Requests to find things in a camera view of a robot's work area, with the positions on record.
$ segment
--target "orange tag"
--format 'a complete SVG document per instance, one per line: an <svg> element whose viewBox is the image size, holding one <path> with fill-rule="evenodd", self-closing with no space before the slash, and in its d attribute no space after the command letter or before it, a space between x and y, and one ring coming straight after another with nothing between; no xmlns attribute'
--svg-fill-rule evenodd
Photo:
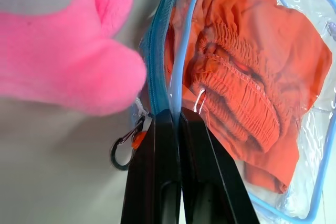
<svg viewBox="0 0 336 224"><path fill-rule="evenodd" d="M147 133L147 131L142 131L142 132L137 133L137 134L134 136L134 142L133 142L133 144L132 144L133 149L136 150L137 148L139 148L139 146L140 146L142 140L143 140L143 139L145 138L145 136L146 136L146 133Z"/></svg>

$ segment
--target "clear plastic bag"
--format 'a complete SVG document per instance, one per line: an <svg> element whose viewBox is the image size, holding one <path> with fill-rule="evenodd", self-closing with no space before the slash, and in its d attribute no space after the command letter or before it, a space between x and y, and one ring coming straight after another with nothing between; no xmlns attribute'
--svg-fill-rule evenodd
<svg viewBox="0 0 336 224"><path fill-rule="evenodd" d="M335 134L333 21L326 0L162 0L142 41L154 113L200 113L261 222L315 218Z"/></svg>

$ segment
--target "transparent vinyl bag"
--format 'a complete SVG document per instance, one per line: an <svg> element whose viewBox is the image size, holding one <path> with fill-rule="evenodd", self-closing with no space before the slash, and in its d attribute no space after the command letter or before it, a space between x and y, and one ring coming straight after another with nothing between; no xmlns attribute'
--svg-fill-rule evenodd
<svg viewBox="0 0 336 224"><path fill-rule="evenodd" d="M202 116L261 222L316 216L334 138L334 21L326 0L161 0L142 40L153 113Z"/></svg>

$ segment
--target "stuffed animal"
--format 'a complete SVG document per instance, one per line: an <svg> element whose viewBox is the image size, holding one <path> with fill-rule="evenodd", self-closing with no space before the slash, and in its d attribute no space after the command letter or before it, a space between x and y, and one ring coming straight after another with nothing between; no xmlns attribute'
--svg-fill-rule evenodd
<svg viewBox="0 0 336 224"><path fill-rule="evenodd" d="M92 115L130 106L145 65L111 37L132 1L0 0L0 96Z"/></svg>

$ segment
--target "metal ring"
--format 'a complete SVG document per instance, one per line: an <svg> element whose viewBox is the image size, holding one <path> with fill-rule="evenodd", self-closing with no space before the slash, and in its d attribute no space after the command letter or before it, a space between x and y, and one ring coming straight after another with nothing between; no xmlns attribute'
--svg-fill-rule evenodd
<svg viewBox="0 0 336 224"><path fill-rule="evenodd" d="M127 164L125 164L125 165L121 165L121 164L119 164L118 163L118 161L117 161L117 159L116 159L116 151L117 151L117 147L118 147L118 145L119 144L121 144L121 143L123 143L124 142L124 139L121 137L121 138L119 138L114 144L113 144L113 146L112 146L112 149L111 149L111 163L112 163L112 165L116 168L116 169L118 169L118 170L128 170L128 167L130 166L130 164L131 164L131 161L132 161L132 159L133 159L133 151L132 151L132 156L131 156L131 159L128 161L128 163Z"/></svg>

